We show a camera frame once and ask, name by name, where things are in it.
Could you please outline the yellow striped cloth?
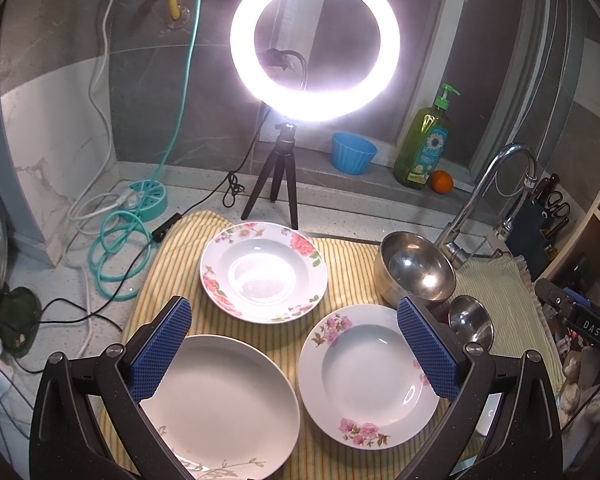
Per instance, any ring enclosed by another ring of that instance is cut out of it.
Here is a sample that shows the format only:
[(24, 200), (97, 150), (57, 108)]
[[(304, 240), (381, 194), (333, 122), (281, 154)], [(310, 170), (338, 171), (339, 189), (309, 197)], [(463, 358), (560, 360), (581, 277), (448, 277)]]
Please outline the yellow striped cloth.
[[(161, 244), (148, 272), (140, 299), (125, 323), (123, 341), (151, 321), (172, 296), (187, 298), (193, 308), (189, 333), (219, 334), (245, 341), (263, 351), (296, 380), (296, 365), (304, 338), (319, 318), (349, 304), (379, 304), (373, 281), (377, 248), (371, 244), (316, 238), (329, 273), (326, 298), (312, 313), (283, 325), (253, 325), (232, 318), (208, 298), (200, 284), (202, 250), (230, 222), (211, 211), (180, 220)], [(302, 416), (299, 443), (276, 479), (394, 479), (424, 445), (442, 419), (449, 402), (443, 400), (424, 429), (411, 440), (385, 451), (357, 451), (337, 443)]]

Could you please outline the green striped cloth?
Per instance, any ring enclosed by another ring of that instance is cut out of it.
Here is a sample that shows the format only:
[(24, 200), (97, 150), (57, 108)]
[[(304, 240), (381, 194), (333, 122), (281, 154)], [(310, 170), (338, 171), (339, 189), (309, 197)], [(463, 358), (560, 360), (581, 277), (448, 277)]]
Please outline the green striped cloth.
[(495, 330), (491, 354), (519, 358), (526, 350), (535, 350), (553, 389), (560, 388), (562, 363), (521, 258), (470, 259), (456, 271), (454, 294), (473, 296), (486, 307)]

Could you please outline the chrome kitchen faucet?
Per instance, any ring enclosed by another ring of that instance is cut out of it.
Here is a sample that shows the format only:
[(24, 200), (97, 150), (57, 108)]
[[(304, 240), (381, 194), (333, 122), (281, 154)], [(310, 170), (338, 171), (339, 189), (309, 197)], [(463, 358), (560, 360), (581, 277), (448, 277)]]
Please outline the chrome kitchen faucet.
[(460, 229), (469, 219), (483, 196), (486, 195), (486, 192), (489, 191), (489, 188), (494, 185), (496, 174), (504, 162), (507, 162), (514, 155), (519, 154), (526, 156), (528, 162), (527, 170), (524, 173), (524, 180), (522, 180), (522, 191), (512, 208), (509, 209), (509, 212), (494, 228), (495, 236), (501, 242), (506, 242), (509, 235), (512, 234), (514, 220), (516, 219), (517, 214), (519, 214), (522, 205), (538, 183), (538, 175), (536, 174), (538, 172), (538, 163), (536, 162), (536, 158), (528, 146), (519, 143), (505, 145), (504, 148), (494, 156), (494, 159), (492, 159), (489, 166), (486, 167), (486, 171), (475, 186), (474, 192), (472, 192), (471, 196), (468, 198), (467, 203), (454, 219), (445, 226), (442, 233), (434, 242), (434, 246), (436, 246), (442, 255), (448, 259), (455, 270), (464, 266), (470, 258), (468, 252), (461, 248), (456, 242), (457, 237), (460, 235)]

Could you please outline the orange fruit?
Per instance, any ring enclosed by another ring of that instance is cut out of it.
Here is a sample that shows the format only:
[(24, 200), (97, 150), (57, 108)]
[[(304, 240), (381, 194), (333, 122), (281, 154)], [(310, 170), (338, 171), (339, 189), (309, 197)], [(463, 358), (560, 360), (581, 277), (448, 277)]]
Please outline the orange fruit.
[(450, 174), (443, 170), (434, 171), (428, 180), (429, 187), (436, 193), (448, 194), (454, 188), (454, 180)]

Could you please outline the dark green object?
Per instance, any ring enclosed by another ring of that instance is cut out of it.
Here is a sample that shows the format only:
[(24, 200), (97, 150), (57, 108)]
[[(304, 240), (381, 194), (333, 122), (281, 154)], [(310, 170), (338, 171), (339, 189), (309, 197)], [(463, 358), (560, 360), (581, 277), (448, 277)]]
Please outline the dark green object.
[(31, 289), (0, 290), (0, 339), (7, 353), (19, 359), (30, 351), (41, 314), (40, 300)]

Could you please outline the wooden shelf unit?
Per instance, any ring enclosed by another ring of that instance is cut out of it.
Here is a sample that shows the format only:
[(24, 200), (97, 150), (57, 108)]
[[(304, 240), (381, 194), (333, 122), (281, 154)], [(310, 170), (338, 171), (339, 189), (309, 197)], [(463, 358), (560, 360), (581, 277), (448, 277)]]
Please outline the wooden shelf unit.
[(540, 278), (554, 280), (580, 254), (586, 255), (590, 260), (590, 272), (600, 275), (600, 188), (591, 207), (574, 226), (568, 226), (556, 242), (557, 255), (542, 272)]

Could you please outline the teal power strip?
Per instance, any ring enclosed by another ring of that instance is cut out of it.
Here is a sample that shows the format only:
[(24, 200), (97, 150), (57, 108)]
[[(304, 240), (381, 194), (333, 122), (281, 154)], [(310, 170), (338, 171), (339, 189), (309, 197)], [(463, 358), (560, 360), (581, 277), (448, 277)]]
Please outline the teal power strip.
[(166, 187), (159, 181), (140, 180), (129, 185), (131, 195), (126, 199), (125, 208), (143, 222), (156, 220), (168, 206)]

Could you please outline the black scissors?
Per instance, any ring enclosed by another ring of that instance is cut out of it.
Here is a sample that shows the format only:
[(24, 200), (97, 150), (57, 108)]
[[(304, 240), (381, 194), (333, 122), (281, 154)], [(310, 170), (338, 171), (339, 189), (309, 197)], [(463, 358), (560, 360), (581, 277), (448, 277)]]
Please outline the black scissors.
[(570, 203), (564, 200), (561, 192), (552, 191), (545, 201), (545, 209), (552, 218), (552, 223), (545, 234), (547, 238), (550, 238), (555, 236), (569, 222), (571, 208)]

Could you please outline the large steel bowl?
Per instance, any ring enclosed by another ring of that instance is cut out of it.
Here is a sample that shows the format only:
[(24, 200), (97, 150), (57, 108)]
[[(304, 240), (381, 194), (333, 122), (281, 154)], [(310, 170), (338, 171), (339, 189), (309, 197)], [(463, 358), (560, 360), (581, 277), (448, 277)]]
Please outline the large steel bowl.
[(435, 308), (455, 292), (456, 275), (449, 260), (429, 240), (396, 231), (379, 244), (374, 282), (382, 299), (395, 308), (404, 297), (418, 298)]

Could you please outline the small red steel bowl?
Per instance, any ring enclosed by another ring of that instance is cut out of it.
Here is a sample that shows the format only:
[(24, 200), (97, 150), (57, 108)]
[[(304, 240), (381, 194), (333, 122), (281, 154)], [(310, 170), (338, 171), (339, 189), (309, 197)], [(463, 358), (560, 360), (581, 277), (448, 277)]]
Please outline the small red steel bowl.
[(486, 307), (475, 297), (460, 295), (453, 299), (448, 312), (448, 324), (462, 344), (480, 344), (490, 351), (494, 339), (494, 325)]

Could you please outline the white plate red roses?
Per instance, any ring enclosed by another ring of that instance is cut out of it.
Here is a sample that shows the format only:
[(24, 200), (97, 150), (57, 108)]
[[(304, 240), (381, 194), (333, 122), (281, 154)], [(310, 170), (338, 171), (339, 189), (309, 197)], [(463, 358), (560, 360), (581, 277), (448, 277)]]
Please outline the white plate red roses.
[(271, 222), (239, 223), (216, 234), (201, 254), (199, 273), (217, 307), (253, 324), (302, 318), (321, 302), (328, 284), (317, 247)]

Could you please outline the white ceramic bowl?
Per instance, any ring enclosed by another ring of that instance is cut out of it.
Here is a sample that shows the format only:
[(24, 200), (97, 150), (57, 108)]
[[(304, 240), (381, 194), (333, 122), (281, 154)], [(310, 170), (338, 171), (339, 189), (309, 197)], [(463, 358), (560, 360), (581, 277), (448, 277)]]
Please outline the white ceramic bowl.
[(476, 426), (476, 431), (479, 436), (486, 437), (488, 435), (493, 419), (498, 411), (501, 397), (501, 393), (492, 393), (486, 399), (486, 404), (484, 404), (484, 408)]

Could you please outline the black knife block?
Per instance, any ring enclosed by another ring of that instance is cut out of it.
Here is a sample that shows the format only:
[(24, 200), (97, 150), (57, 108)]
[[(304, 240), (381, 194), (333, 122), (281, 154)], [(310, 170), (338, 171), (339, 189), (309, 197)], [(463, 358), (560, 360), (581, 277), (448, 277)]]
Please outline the black knife block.
[(513, 223), (513, 231), (505, 244), (514, 257), (522, 257), (532, 280), (536, 280), (557, 254), (550, 232), (554, 219), (541, 205), (526, 198)]

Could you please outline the blue fluted cup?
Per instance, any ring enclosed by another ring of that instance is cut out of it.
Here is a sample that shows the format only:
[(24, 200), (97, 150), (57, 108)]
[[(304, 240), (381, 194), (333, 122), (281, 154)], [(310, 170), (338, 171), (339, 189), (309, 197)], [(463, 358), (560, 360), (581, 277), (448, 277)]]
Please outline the blue fluted cup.
[(332, 135), (332, 166), (344, 174), (364, 174), (377, 153), (377, 146), (362, 136), (350, 132)]

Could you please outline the white plate pink flowers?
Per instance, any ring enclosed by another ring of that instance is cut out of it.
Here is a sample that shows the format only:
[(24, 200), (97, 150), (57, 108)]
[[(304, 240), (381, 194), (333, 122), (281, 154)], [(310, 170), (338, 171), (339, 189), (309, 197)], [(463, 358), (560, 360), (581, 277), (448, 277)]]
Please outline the white plate pink flowers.
[(411, 440), (440, 401), (399, 330), (396, 310), (379, 304), (325, 315), (306, 338), (297, 375), (314, 424), (357, 450)]

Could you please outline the white plate grey leaf pattern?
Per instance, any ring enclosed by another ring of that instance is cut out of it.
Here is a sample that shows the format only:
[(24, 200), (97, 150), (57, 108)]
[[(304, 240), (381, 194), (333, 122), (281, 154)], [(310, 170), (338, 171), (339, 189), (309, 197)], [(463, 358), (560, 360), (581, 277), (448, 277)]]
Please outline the white plate grey leaf pattern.
[(300, 408), (264, 353), (219, 335), (184, 339), (140, 406), (195, 479), (266, 479), (291, 456)]

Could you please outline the green dish soap bottle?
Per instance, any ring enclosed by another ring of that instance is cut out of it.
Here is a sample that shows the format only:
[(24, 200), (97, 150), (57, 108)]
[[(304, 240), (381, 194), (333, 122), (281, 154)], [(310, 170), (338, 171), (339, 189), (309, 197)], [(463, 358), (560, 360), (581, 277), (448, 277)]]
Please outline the green dish soap bottle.
[(434, 102), (421, 108), (412, 120), (393, 166), (393, 177), (400, 185), (423, 188), (436, 170), (449, 136), (450, 94), (460, 96), (450, 84), (442, 84)]

